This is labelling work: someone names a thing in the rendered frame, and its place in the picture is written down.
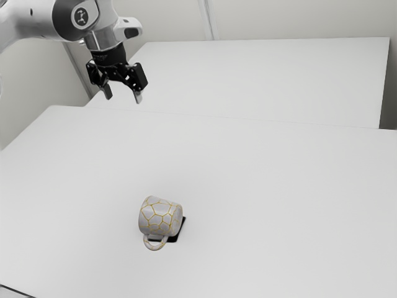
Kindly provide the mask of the white mug with yellow lines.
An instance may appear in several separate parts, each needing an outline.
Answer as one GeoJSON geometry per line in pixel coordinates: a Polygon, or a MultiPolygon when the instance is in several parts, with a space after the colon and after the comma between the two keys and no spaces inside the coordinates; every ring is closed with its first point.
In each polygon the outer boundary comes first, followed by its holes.
{"type": "Polygon", "coordinates": [[[143,234],[145,247],[151,251],[162,249],[170,237],[179,233],[182,221],[181,204],[156,196],[148,196],[140,207],[138,217],[138,227],[143,234]],[[150,235],[161,236],[160,242],[157,245],[151,244],[150,235]]]}

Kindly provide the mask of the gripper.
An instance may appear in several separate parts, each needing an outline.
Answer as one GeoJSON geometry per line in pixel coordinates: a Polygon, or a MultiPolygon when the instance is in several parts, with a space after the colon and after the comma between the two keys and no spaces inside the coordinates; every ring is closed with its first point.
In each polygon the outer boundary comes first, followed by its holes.
{"type": "Polygon", "coordinates": [[[86,63],[89,80],[104,93],[107,100],[113,96],[109,85],[110,78],[110,80],[121,82],[130,88],[137,104],[142,102],[142,92],[147,87],[148,80],[141,63],[128,64],[123,44],[118,44],[106,51],[91,51],[91,56],[92,60],[86,63]],[[98,67],[111,67],[109,78],[106,74],[101,74],[98,67]]]}

